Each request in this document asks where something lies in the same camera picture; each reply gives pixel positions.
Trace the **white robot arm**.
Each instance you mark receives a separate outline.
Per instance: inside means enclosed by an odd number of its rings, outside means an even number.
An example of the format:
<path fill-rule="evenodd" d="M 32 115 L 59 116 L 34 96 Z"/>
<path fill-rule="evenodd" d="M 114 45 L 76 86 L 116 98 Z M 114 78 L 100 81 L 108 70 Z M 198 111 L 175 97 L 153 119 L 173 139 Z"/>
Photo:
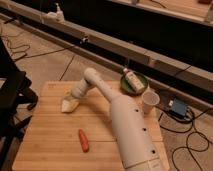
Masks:
<path fill-rule="evenodd" d="M 111 88 L 94 68 L 62 99 L 61 112 L 72 113 L 80 99 L 96 87 L 109 102 L 112 129 L 125 171 L 165 171 L 135 100 Z"/>

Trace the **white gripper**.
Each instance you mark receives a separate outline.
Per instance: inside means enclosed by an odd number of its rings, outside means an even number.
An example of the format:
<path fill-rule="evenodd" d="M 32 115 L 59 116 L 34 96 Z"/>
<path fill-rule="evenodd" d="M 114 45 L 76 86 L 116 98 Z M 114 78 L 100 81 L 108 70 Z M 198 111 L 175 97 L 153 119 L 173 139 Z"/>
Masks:
<path fill-rule="evenodd" d="M 87 92 L 93 88 L 93 85 L 88 83 L 85 79 L 80 80 L 75 87 L 63 97 L 64 100 L 70 103 L 78 103 L 79 99 L 84 97 Z"/>

